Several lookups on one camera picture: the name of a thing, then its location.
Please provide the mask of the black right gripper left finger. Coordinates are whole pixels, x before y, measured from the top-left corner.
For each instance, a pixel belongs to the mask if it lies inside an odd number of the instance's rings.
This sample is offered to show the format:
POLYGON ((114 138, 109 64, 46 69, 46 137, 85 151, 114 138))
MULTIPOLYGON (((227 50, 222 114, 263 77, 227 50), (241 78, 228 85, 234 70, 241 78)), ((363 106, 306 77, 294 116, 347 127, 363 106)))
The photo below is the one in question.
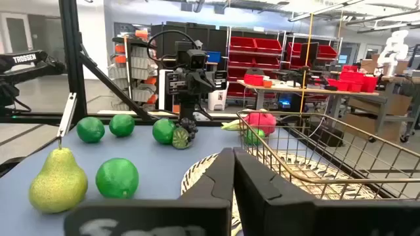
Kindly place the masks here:
POLYGON ((64 220, 65 235, 229 235, 235 157, 224 148, 178 199, 88 201, 64 220))

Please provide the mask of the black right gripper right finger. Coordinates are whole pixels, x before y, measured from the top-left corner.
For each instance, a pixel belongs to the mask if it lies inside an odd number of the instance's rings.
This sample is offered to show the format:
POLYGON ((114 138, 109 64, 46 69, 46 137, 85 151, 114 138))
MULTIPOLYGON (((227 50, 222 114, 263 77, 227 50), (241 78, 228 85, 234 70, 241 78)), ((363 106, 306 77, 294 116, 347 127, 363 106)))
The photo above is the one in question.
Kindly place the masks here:
POLYGON ((419 202, 320 200, 234 148, 244 235, 418 235, 419 202))

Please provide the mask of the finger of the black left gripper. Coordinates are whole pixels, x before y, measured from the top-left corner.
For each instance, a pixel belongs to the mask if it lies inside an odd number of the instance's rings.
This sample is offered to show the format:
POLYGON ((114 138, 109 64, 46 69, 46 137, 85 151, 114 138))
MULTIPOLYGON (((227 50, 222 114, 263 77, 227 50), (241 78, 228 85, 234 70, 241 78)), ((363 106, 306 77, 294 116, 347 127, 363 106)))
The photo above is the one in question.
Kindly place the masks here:
POLYGON ((188 74, 188 78, 189 78, 188 93, 189 94, 201 94, 202 93, 201 83, 198 80, 196 80, 196 77, 201 79, 202 75, 203 75, 202 70, 191 71, 188 74))
POLYGON ((205 72, 205 85, 203 92, 210 93, 216 90, 216 84, 214 82, 214 72, 213 71, 206 71, 205 72))

